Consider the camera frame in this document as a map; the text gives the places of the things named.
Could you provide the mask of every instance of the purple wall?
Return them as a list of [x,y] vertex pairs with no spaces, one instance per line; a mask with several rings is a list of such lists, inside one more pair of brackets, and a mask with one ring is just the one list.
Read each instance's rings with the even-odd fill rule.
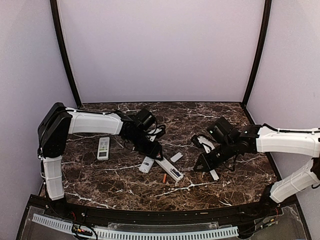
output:
[[41,185],[37,128],[57,101],[74,100],[49,0],[0,1],[0,239],[16,238]]
[[82,102],[241,101],[264,0],[59,0]]
[[[320,2],[272,2],[270,22],[248,110],[258,124],[320,127]],[[309,157],[273,154],[283,178]],[[312,239],[320,239],[320,189],[297,194]]]

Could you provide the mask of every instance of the white cable tray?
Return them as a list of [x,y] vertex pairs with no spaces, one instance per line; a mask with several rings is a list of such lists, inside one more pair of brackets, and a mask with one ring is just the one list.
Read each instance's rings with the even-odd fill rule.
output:
[[[33,214],[33,222],[48,228],[66,233],[72,233],[72,223],[65,220],[54,219],[49,216]],[[181,232],[181,233],[143,233],[114,231],[96,227],[94,228],[100,240],[217,240],[237,237],[238,227],[226,227],[222,229]]]

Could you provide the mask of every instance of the white backdrop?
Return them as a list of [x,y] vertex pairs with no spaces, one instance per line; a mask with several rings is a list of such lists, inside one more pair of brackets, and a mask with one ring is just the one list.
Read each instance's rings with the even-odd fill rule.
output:
[[83,103],[242,100],[264,0],[59,0]]

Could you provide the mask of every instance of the black pole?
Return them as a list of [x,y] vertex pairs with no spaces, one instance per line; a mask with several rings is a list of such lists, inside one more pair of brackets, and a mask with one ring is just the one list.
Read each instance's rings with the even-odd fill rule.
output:
[[72,70],[71,70],[71,66],[70,66],[70,62],[69,62],[69,58],[68,58],[68,54],[67,54],[66,44],[65,44],[65,40],[64,40],[64,36],[62,33],[62,28],[61,28],[57,0],[50,0],[50,4],[51,4],[51,11],[52,11],[53,23],[54,23],[54,28],[55,28],[55,34],[56,34],[56,38],[58,40],[60,54],[61,54],[61,58],[63,61],[65,73],[66,73],[66,76],[69,81],[69,85],[70,85],[70,88],[71,88],[71,91],[73,94],[74,101],[75,101],[77,107],[80,108],[82,103],[81,103],[80,96],[79,96],[79,93],[77,90],[74,76],[72,74]]
[[269,23],[269,17],[270,17],[270,11],[271,11],[271,3],[272,0],[265,0],[264,2],[264,10],[263,10],[263,17],[262,17],[262,23],[261,23],[261,29],[260,29],[260,35],[258,40],[258,45],[256,47],[256,52],[254,56],[254,61],[251,69],[251,74],[249,77],[248,85],[246,86],[245,94],[242,100],[242,104],[246,107],[252,92],[252,89],[255,84],[259,63],[261,60],[261,55],[264,49],[264,44],[266,40],[267,35],[267,29],[268,29],[268,23]]

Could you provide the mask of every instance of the small white block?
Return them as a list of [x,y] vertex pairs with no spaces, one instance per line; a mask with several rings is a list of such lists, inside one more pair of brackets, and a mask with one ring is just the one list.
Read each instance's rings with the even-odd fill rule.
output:
[[176,155],[174,155],[172,158],[170,158],[171,162],[175,163],[178,161],[180,158],[183,157],[183,154],[181,152],[178,152]]
[[218,174],[216,173],[216,170],[211,170],[210,171],[210,174],[211,174],[211,176],[213,177],[213,180],[215,180],[215,181],[217,181],[217,180],[219,180],[219,176],[218,176]]

